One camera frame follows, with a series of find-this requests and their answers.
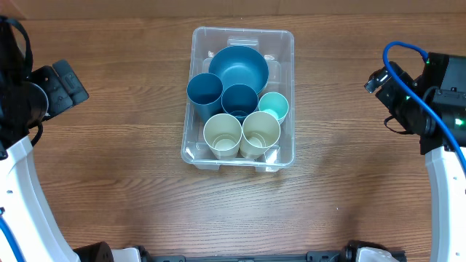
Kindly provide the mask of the tall beige cup front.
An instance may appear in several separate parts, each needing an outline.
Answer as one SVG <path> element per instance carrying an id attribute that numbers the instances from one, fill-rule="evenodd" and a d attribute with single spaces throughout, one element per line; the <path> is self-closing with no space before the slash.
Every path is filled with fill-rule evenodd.
<path id="1" fill-rule="evenodd" d="M 280 139 L 280 123 L 273 115 L 256 111 L 242 123 L 240 153 L 246 159 L 257 159 Z"/>

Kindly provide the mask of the tall navy cup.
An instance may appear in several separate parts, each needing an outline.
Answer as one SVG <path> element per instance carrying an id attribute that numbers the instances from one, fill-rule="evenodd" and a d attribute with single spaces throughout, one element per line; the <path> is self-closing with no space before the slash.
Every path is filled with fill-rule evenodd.
<path id="1" fill-rule="evenodd" d="M 223 84 L 215 74 L 203 73 L 194 76 L 187 85 L 186 93 L 203 122 L 223 112 Z"/>
<path id="2" fill-rule="evenodd" d="M 221 106 L 225 114 L 234 116 L 242 124 L 247 116 L 257 110 L 258 95 L 248 85 L 234 84 L 224 90 Z"/>

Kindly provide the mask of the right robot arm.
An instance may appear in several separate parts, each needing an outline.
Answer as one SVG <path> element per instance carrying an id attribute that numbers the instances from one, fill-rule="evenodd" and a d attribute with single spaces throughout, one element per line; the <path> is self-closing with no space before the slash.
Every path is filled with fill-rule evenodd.
<path id="1" fill-rule="evenodd" d="M 465 148 L 465 58 L 433 54 L 422 74 L 412 79 L 391 63 L 400 80 L 443 121 L 461 149 Z M 465 260 L 465 172 L 438 123 L 402 90 L 386 68 L 374 71 L 365 85 L 402 127 L 418 135 L 420 153 L 432 195 L 431 261 Z"/>

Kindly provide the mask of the tall beige cup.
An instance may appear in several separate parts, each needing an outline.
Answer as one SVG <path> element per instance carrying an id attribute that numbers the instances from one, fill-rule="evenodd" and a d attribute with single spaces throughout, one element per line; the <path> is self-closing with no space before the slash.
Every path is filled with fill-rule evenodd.
<path id="1" fill-rule="evenodd" d="M 246 159 L 257 159 L 280 139 L 280 123 L 273 115 L 256 111 L 242 123 L 240 153 Z"/>
<path id="2" fill-rule="evenodd" d="M 230 114 L 216 114 L 209 118 L 203 129 L 203 138 L 217 159 L 237 156 L 242 137 L 242 125 Z"/>

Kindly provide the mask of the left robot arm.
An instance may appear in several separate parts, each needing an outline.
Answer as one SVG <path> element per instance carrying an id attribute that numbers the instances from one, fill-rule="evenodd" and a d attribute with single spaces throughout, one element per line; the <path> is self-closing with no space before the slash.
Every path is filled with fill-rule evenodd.
<path id="1" fill-rule="evenodd" d="M 33 148 L 43 123 L 88 97 L 66 60 L 33 69 L 26 30 L 1 17 L 2 261 L 145 261 L 138 247 L 113 250 L 98 242 L 71 248 L 42 191 Z"/>

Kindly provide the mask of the dark blue bowl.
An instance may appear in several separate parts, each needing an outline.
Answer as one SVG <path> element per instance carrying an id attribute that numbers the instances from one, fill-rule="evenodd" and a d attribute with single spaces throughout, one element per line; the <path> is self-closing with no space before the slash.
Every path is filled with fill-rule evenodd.
<path id="1" fill-rule="evenodd" d="M 208 72 L 215 74 L 224 89 L 236 84 L 251 87 L 256 94 L 267 85 L 269 67 L 265 58 L 255 49 L 231 46 L 219 51 L 211 60 Z"/>

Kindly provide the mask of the small mint green cup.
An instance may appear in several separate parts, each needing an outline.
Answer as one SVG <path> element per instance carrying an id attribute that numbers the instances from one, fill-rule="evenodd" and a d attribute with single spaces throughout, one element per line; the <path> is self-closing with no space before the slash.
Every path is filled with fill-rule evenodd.
<path id="1" fill-rule="evenodd" d="M 286 97 L 281 93 L 268 92 L 260 98 L 258 109 L 259 111 L 273 115 L 282 124 L 289 112 L 290 106 Z"/>

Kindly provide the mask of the tall navy cup front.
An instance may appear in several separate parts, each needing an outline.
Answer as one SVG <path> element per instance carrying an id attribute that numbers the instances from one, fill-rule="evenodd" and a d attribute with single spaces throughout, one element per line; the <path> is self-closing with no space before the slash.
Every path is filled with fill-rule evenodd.
<path id="1" fill-rule="evenodd" d="M 203 122 L 223 112 L 223 84 L 215 74 L 203 73 L 194 76 L 187 85 L 186 93 Z"/>

